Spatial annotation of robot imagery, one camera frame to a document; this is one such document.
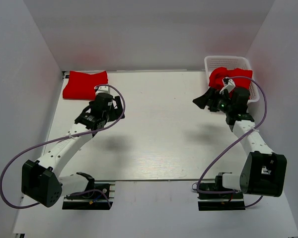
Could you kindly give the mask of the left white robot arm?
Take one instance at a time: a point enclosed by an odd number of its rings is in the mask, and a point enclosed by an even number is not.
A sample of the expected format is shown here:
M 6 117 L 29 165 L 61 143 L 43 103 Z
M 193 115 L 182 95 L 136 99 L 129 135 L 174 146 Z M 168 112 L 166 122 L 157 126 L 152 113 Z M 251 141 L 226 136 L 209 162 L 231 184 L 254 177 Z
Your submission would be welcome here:
M 53 206 L 62 196 L 89 198 L 94 195 L 95 179 L 83 172 L 61 176 L 70 159 L 107 123 L 124 118 L 124 100 L 120 96 L 98 93 L 83 109 L 64 139 L 45 155 L 22 166 L 21 191 L 45 207 Z

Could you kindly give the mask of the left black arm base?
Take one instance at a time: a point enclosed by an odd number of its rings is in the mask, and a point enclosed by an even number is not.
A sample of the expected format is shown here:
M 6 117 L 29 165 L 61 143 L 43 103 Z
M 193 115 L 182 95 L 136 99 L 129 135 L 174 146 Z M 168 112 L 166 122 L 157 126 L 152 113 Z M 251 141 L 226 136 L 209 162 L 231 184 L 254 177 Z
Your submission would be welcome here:
M 63 210 L 110 210 L 114 202 L 115 182 L 96 181 L 92 187 L 86 190 L 94 191 L 77 195 L 66 196 L 63 199 Z

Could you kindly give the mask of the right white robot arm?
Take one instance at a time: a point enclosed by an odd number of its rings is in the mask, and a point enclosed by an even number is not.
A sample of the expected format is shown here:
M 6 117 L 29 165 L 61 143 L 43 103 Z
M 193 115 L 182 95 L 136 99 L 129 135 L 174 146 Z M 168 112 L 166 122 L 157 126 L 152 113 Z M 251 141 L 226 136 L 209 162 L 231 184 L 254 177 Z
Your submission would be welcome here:
M 212 162 L 214 165 L 234 145 L 241 144 L 247 156 L 242 170 L 236 174 L 221 172 L 216 176 L 215 188 L 203 188 L 202 181 L 196 184 L 201 194 L 216 194 L 221 198 L 234 192 L 260 196 L 279 197 L 283 191 L 287 160 L 276 154 L 262 139 L 258 125 L 248 113 L 250 93 L 242 87 L 228 90 L 209 88 L 206 93 L 193 100 L 200 109 L 223 112 L 226 123 L 237 140 L 221 152 Z

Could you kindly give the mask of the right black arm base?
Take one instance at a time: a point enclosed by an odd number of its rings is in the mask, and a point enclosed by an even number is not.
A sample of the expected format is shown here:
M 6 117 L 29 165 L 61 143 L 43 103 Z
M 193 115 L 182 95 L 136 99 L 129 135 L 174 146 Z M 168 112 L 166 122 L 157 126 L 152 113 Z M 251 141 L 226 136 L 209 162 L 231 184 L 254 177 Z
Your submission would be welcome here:
M 198 194 L 199 211 L 237 211 L 245 210 L 244 198 L 241 192 L 223 187 L 223 174 L 219 173 L 213 181 L 192 185 Z

